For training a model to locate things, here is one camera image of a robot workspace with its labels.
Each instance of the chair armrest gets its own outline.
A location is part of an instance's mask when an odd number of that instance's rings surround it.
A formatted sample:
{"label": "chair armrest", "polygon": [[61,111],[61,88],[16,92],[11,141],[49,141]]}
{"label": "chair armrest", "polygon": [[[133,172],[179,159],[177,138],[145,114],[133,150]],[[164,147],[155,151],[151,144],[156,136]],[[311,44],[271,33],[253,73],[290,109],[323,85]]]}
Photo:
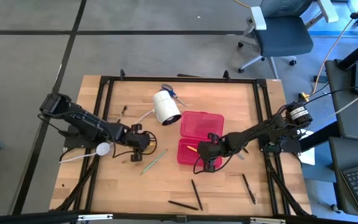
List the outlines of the chair armrest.
{"label": "chair armrest", "polygon": [[337,22],[339,20],[335,7],[330,0],[318,0],[318,6],[326,22]]}
{"label": "chair armrest", "polygon": [[250,7],[251,10],[251,19],[252,25],[254,26],[255,30],[266,30],[266,22],[264,15],[262,14],[262,10],[260,10],[259,6]]}

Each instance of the white cable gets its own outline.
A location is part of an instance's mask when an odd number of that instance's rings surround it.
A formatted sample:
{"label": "white cable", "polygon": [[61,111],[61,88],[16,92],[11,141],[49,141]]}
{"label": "white cable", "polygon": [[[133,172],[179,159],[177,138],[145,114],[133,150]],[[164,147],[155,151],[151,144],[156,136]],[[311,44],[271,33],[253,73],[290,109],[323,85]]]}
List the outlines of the white cable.
{"label": "white cable", "polygon": [[95,152],[95,153],[92,153],[92,154],[77,156],[77,157],[74,157],[74,158],[71,158],[71,159],[66,159],[66,160],[64,160],[64,161],[60,161],[59,164],[62,164],[62,163],[64,163],[64,162],[70,162],[70,161],[73,161],[73,160],[76,160],[76,159],[79,159],[79,158],[82,158],[82,157],[88,157],[88,156],[94,156],[94,155],[96,155],[96,152]]}
{"label": "white cable", "polygon": [[342,107],[341,109],[339,109],[339,110],[338,110],[337,112],[335,112],[334,114],[331,114],[331,115],[329,115],[328,117],[322,119],[320,122],[318,122],[318,123],[316,124],[316,126],[318,126],[318,125],[320,125],[321,123],[325,122],[325,121],[326,121],[327,119],[329,119],[330,117],[339,114],[339,113],[342,112],[344,109],[350,107],[350,105],[352,105],[352,104],[353,104],[354,102],[356,102],[357,100],[358,100],[358,97],[357,97],[356,99],[354,99],[353,101],[351,101],[350,103],[348,103],[346,106],[344,106],[344,107]]}
{"label": "white cable", "polygon": [[353,21],[353,19],[351,19],[351,20],[347,23],[347,25],[345,26],[345,28],[344,28],[343,31],[341,32],[341,35],[339,35],[338,39],[335,41],[334,45],[333,45],[333,46],[331,47],[331,49],[329,50],[329,52],[328,52],[326,58],[324,58],[324,60],[323,60],[323,62],[322,62],[322,64],[321,64],[321,66],[320,66],[320,71],[319,71],[318,74],[317,74],[316,84],[314,84],[313,92],[311,92],[310,95],[312,95],[313,93],[316,92],[318,79],[319,79],[319,77],[320,77],[320,75],[321,75],[321,72],[323,71],[324,63],[327,61],[329,55],[331,54],[331,52],[333,51],[334,47],[335,47],[336,44],[339,42],[339,40],[342,38],[342,36],[343,36],[343,34],[345,33],[347,27],[352,23],[352,21]]}
{"label": "white cable", "polygon": [[141,116],[134,124],[139,123],[143,118],[145,118],[147,115],[149,115],[151,112],[153,112],[154,109],[150,110],[149,112],[147,112],[146,114],[144,114],[143,116]]}

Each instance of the office chair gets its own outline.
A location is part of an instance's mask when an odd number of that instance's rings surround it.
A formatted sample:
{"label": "office chair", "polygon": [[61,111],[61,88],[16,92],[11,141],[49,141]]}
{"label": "office chair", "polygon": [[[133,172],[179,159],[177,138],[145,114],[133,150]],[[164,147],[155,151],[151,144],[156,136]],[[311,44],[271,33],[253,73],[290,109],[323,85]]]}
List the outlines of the office chair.
{"label": "office chair", "polygon": [[[249,65],[267,58],[275,78],[278,79],[273,57],[289,58],[290,65],[295,65],[294,55],[311,52],[313,41],[308,29],[323,17],[326,22],[338,21],[331,1],[318,0],[321,13],[304,24],[300,16],[311,3],[312,0],[263,0],[260,7],[250,7],[251,16],[247,19],[248,28],[244,31],[244,36],[249,37],[251,32],[254,33],[260,55],[241,66],[238,72],[242,73]],[[240,40],[238,47],[241,48],[244,44],[255,45]]]}

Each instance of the yellow cable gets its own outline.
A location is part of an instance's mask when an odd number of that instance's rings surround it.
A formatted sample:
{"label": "yellow cable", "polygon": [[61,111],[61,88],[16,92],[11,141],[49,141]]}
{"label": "yellow cable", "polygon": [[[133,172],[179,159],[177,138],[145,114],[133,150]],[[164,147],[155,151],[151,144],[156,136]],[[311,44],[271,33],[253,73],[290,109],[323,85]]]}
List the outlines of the yellow cable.
{"label": "yellow cable", "polygon": [[316,79],[316,84],[314,84],[313,92],[310,93],[309,95],[306,95],[306,97],[305,97],[306,99],[309,98],[310,95],[312,95],[312,94],[314,94],[314,93],[316,92],[316,90],[317,90],[317,84],[318,84],[318,79],[319,79],[319,77],[320,77],[320,75],[321,75],[321,71],[323,71],[324,63],[327,61],[327,59],[328,59],[328,57],[329,57],[329,54],[331,54],[331,52],[333,51],[333,48],[336,46],[336,44],[337,44],[337,43],[339,42],[339,40],[342,38],[343,33],[345,33],[345,30],[346,30],[347,27],[351,24],[352,21],[353,21],[353,19],[351,19],[351,20],[349,21],[349,23],[345,26],[345,29],[343,29],[341,35],[339,35],[338,39],[335,41],[334,45],[333,45],[333,46],[331,47],[331,49],[329,50],[329,52],[328,52],[326,58],[324,59],[324,61],[322,62],[321,66],[320,66],[320,71],[318,72],[317,79]]}
{"label": "yellow cable", "polygon": [[237,0],[234,0],[236,3],[240,4],[241,6],[244,6],[244,7],[247,7],[247,8],[250,8],[250,6],[240,2],[240,1],[237,1]]}

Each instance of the floor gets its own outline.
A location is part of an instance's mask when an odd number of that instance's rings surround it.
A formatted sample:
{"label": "floor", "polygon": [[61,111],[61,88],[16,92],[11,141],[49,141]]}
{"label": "floor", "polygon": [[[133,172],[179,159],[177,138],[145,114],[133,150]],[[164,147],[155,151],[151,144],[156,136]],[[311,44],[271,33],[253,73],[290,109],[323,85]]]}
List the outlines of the floor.
{"label": "floor", "polygon": [[[0,29],[71,30],[80,0],[0,0]],[[260,1],[244,1],[258,5]],[[335,37],[347,24],[350,10],[335,4],[341,20],[311,29],[314,48],[298,56],[291,67],[285,59],[276,65],[288,102],[301,91],[311,92],[311,80]],[[302,15],[307,21],[318,11],[313,6]],[[79,30],[244,30],[246,8],[231,1],[197,0],[88,0]],[[348,33],[329,58],[344,58],[358,47],[358,28]],[[248,46],[237,49],[240,36],[222,35],[120,35],[77,36],[64,73],[60,92],[76,100],[83,75],[175,76],[178,73],[221,77],[228,70],[233,78],[273,78],[267,62],[257,62],[243,74],[237,68],[257,53]],[[67,35],[0,35],[0,215],[8,214],[17,185],[30,154],[39,120],[36,115],[45,95],[55,83],[68,43]],[[329,92],[327,87],[322,92]],[[318,122],[334,112],[330,97],[308,107],[316,131],[331,121]],[[54,122],[59,127],[65,123]],[[25,213],[47,211],[58,172],[63,138],[49,129],[24,207]],[[332,184],[305,180],[312,211],[322,218],[356,220],[330,211],[335,203]],[[115,223],[131,223],[116,220]]]}

